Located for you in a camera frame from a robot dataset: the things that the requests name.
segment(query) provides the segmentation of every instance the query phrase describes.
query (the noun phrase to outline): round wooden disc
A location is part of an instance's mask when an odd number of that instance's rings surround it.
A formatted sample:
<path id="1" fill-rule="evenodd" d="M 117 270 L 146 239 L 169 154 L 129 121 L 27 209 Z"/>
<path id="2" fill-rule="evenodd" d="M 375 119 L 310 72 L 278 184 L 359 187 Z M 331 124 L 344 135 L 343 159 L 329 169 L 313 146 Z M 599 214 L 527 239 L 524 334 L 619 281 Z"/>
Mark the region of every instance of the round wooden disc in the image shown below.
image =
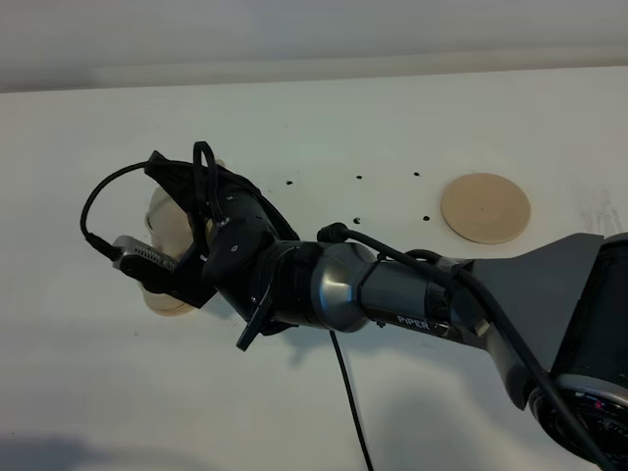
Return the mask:
<path id="1" fill-rule="evenodd" d="M 460 236 L 480 243 L 503 243 L 519 236 L 530 221 L 530 201 L 510 180 L 470 174 L 443 193 L 441 211 Z"/>

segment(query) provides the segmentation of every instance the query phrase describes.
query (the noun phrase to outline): white table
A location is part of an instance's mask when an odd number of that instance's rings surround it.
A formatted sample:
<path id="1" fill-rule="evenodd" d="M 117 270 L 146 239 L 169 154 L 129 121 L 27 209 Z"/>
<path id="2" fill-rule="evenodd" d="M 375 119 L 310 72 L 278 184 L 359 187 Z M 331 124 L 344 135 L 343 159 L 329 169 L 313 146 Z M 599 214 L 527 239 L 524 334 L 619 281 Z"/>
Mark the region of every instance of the white table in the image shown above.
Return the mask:
<path id="1" fill-rule="evenodd" d="M 82 240 L 102 178 L 200 139 L 302 238 L 359 217 L 399 249 L 499 257 L 628 228 L 628 68 L 0 95 L 2 469 L 365 469 L 326 332 L 242 353 L 219 296 L 160 318 Z M 469 172 L 525 189 L 520 238 L 447 228 L 441 191 Z M 89 227 L 147 239 L 153 187 L 112 183 Z M 488 354 L 392 327 L 340 341 L 377 470 L 595 469 L 510 403 Z"/>

